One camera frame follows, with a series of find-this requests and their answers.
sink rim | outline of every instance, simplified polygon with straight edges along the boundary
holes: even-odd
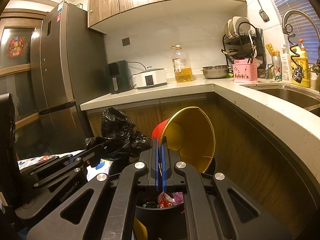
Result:
[[[292,87],[290,86],[290,84],[287,84],[287,83],[256,83],[256,84],[245,84],[245,85],[242,85],[244,87],[248,87],[248,88],[251,88],[251,89],[254,89],[254,90],[257,90],[257,91],[261,91],[262,93],[264,93],[262,90],[264,89],[283,89],[283,90],[291,90],[293,92],[296,92],[296,93],[299,93],[299,94],[302,94],[302,95],[305,95],[305,96],[308,96],[308,97],[311,97],[313,99],[316,99],[317,101],[319,101],[318,104],[315,104],[313,106],[308,106],[308,107],[300,107],[300,108],[303,108],[307,111],[312,111],[314,109],[317,109],[317,108],[320,108],[320,96],[310,92],[310,91],[306,91],[304,89],[300,89],[300,88],[297,88],[297,87]]]

window blinds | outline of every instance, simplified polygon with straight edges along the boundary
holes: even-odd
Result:
[[[309,0],[274,0],[278,11],[283,18],[284,14],[291,9],[297,9],[306,13],[320,29],[320,20]],[[309,63],[316,63],[318,59],[318,46],[319,41],[311,23],[300,15],[290,16],[288,23],[293,27],[293,33],[296,34],[295,38],[291,41],[300,45],[299,39],[304,39],[303,45],[306,47]]]

slotted turner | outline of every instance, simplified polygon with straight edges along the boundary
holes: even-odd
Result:
[[[258,3],[260,4],[260,7],[261,7],[261,10],[259,11],[259,14],[260,14],[262,20],[263,20],[265,23],[268,22],[268,21],[270,21],[268,15],[267,15],[267,14],[265,13],[265,11],[262,9],[262,5],[261,5],[261,3],[260,3],[259,0],[258,0]]]

rice cooker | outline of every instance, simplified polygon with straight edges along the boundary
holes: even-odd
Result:
[[[150,68],[139,74],[135,74],[137,89],[155,88],[167,84],[164,68]]]

plastic bottle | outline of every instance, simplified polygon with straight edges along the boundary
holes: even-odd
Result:
[[[303,44],[302,44],[302,48],[297,46],[297,47],[294,47],[293,49],[296,49],[297,53],[300,55],[300,57],[294,57],[293,59],[297,61],[300,66],[302,66],[304,78],[302,79],[301,83],[298,83],[292,79],[292,84],[308,88],[310,87],[310,69],[309,69],[308,55],[307,55],[306,49],[303,46]],[[292,71],[297,67],[292,60],[291,60],[291,67],[292,67]]]
[[[177,83],[192,81],[192,70],[189,61],[189,56],[180,44],[172,46],[172,64],[174,69],[174,76]]]
[[[285,44],[281,45],[281,63],[282,63],[282,81],[285,83],[292,83],[292,68],[291,59],[287,51],[287,46]]]

